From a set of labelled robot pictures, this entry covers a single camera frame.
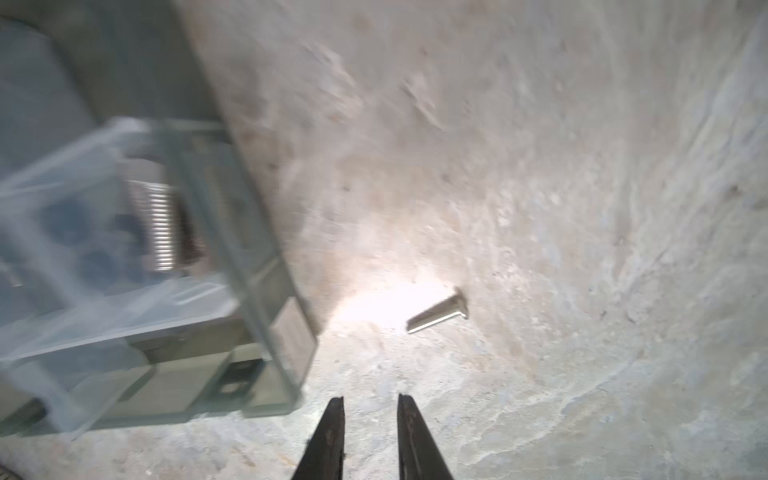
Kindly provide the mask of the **green plastic organizer box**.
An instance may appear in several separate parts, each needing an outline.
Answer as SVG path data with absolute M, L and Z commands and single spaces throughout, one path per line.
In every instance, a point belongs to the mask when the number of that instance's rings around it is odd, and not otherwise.
M 152 272 L 123 159 L 166 168 L 202 257 Z M 317 347 L 170 1 L 1 5 L 1 432 L 285 415 Z

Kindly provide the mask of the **small silver screw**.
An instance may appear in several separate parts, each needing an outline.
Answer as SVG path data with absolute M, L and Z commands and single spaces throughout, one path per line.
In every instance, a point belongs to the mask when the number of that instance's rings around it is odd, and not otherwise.
M 415 315 L 406 323 L 406 333 L 414 334 L 451 319 L 467 319 L 469 310 L 465 296 L 457 291 L 451 297 Z

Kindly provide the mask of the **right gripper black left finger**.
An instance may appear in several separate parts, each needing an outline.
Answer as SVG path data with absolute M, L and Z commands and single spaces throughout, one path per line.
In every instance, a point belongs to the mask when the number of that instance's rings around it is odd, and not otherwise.
M 342 480 L 344 446 L 344 398 L 333 397 L 328 402 L 291 479 Z

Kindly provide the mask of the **thick silver hex bolt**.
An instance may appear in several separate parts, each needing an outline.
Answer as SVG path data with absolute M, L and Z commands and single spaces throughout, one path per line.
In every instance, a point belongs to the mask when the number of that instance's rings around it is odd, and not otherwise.
M 152 272 L 169 273 L 200 260 L 195 228 L 164 165 L 128 158 L 120 161 L 119 168 L 141 225 L 144 266 Z

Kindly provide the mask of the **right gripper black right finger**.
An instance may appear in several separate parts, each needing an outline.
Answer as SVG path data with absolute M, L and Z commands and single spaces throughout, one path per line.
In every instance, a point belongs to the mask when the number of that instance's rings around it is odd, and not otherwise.
M 453 480 L 412 396 L 400 394 L 397 408 L 400 480 Z

